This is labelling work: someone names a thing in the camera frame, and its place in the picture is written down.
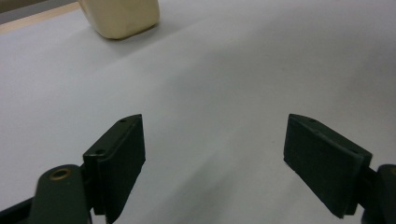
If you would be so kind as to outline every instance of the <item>white table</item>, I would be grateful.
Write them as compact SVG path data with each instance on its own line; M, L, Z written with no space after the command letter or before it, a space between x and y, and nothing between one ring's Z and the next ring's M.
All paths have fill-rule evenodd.
M117 223L360 223L283 162L289 113L396 162L396 2L162 0L121 41L80 10L0 35L0 210L141 113L147 162ZM96 217L95 223L104 223Z

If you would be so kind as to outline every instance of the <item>beige container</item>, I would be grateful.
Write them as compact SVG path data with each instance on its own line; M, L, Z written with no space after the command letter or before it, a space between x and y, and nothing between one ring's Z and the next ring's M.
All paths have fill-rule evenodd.
M91 26L102 36L122 39L160 19L158 0L78 0Z

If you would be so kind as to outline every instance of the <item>white surface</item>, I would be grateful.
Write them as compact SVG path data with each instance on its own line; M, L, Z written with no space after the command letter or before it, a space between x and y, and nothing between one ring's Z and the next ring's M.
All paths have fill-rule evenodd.
M108 41L81 11L0 35L0 210L142 113L147 162L118 223L360 223L283 162L289 113L396 162L396 2L162 0ZM97 223L104 223L102 217Z

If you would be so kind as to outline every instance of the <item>gray surface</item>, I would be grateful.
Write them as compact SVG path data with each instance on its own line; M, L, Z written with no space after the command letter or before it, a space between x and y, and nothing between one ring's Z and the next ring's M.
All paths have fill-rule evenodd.
M147 162L118 223L359 223L283 162L289 113L396 161L396 3L160 2L107 41L81 11L0 35L0 209L142 113ZM99 217L98 223L104 223Z
M76 2L76 0L47 0L45 2L30 5L28 7L21 7L11 11L3 12L0 13L0 24L32 16L37 13L47 11L56 7L61 7L74 2Z

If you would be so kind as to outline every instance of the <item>wooden strip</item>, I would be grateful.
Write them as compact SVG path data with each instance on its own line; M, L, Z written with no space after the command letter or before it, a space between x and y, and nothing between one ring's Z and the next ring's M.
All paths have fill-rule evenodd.
M35 24L35 23L38 23L41 21L48 20L50 18L54 18L54 17L60 16L60 15L63 15L67 12L71 12L78 8L79 8L78 2L71 3L68 5L62 6L62 7L56 7L54 9L35 14L33 16L22 18L20 20L11 21L11 22L1 24L0 25L0 35L9 33L11 31L14 31L17 29L21 29L22 27L25 27L28 25L32 25L32 24Z

